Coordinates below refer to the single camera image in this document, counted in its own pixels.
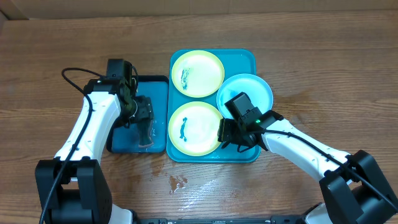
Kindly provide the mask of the dark green scrub sponge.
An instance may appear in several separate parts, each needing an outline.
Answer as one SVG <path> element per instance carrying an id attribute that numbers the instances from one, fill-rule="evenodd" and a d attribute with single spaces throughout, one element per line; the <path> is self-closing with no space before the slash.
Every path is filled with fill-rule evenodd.
<path id="1" fill-rule="evenodd" d="M 152 131 L 153 120 L 143 120 L 137 123 L 137 129 L 139 132 L 139 147 L 150 147 L 154 144 L 151 131 Z"/>

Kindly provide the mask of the light blue plate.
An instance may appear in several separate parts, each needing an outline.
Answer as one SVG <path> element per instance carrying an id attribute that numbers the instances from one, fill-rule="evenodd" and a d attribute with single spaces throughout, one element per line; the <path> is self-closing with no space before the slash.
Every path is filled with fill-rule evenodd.
<path id="1" fill-rule="evenodd" d="M 247 94 L 251 103 L 258 107 L 261 113 L 272 109 L 273 93 L 266 81 L 259 76 L 242 73 L 229 77 L 217 92 L 216 105 L 224 118 L 233 118 L 224 104 L 241 92 Z"/>

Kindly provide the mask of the yellow plate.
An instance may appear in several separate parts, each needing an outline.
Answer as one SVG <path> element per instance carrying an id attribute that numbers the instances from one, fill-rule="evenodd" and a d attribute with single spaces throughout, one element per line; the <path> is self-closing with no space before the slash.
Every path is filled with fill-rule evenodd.
<path id="1" fill-rule="evenodd" d="M 220 88 L 225 70 L 221 60 L 206 50 L 192 50 L 173 63 L 170 77 L 175 88 L 185 96 L 203 98 Z"/>
<path id="2" fill-rule="evenodd" d="M 205 156 L 218 148 L 221 113 L 209 103 L 192 101 L 177 108 L 170 117 L 168 134 L 178 151 Z"/>

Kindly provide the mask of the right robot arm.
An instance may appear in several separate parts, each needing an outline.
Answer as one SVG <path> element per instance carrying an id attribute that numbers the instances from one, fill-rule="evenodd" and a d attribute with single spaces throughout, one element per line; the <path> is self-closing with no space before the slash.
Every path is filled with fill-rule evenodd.
<path id="1" fill-rule="evenodd" d="M 221 119 L 218 140 L 224 146 L 237 145 L 238 152 L 261 146 L 319 183 L 323 202 L 309 209 L 299 223 L 385 223 L 397 214 L 397 196 L 372 155 L 333 149 L 275 111 Z"/>

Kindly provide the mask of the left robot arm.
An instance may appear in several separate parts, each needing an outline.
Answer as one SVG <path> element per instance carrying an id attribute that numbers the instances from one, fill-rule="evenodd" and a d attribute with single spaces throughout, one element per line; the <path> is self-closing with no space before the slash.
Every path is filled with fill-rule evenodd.
<path id="1" fill-rule="evenodd" d="M 100 78 L 80 90 L 83 107 L 67 141 L 53 159 L 40 160 L 35 168 L 40 223 L 137 223 L 132 210 L 113 203 L 100 167 L 114 128 L 135 124 L 139 146 L 153 143 L 152 102 L 137 96 L 136 86 L 124 78 Z"/>

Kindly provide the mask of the small black-rimmed blue tray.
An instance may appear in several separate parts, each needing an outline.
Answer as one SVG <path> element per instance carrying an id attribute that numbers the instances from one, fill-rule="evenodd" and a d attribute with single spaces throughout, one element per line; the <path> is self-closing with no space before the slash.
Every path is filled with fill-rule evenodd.
<path id="1" fill-rule="evenodd" d="M 106 148 L 113 153 L 161 153 L 166 149 L 167 104 L 169 79 L 163 75 L 139 77 L 137 95 L 151 99 L 154 109 L 150 147 L 139 147 L 137 124 L 114 128 L 107 139 Z"/>

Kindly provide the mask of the yellow plate at tray top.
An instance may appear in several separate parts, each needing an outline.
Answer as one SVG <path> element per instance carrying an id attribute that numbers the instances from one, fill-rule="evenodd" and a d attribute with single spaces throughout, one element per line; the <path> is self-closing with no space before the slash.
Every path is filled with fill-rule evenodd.
<path id="1" fill-rule="evenodd" d="M 175 88 L 185 96 L 203 98 L 220 88 L 225 70 L 221 60 L 206 50 L 192 50 L 173 63 L 170 77 Z"/>

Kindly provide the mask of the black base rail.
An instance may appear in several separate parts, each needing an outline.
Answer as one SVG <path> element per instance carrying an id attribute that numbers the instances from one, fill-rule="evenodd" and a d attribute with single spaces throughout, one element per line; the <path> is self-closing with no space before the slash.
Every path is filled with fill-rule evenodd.
<path id="1" fill-rule="evenodd" d="M 267 218 L 178 219 L 138 218 L 137 224 L 305 224 L 301 215 L 274 215 Z"/>

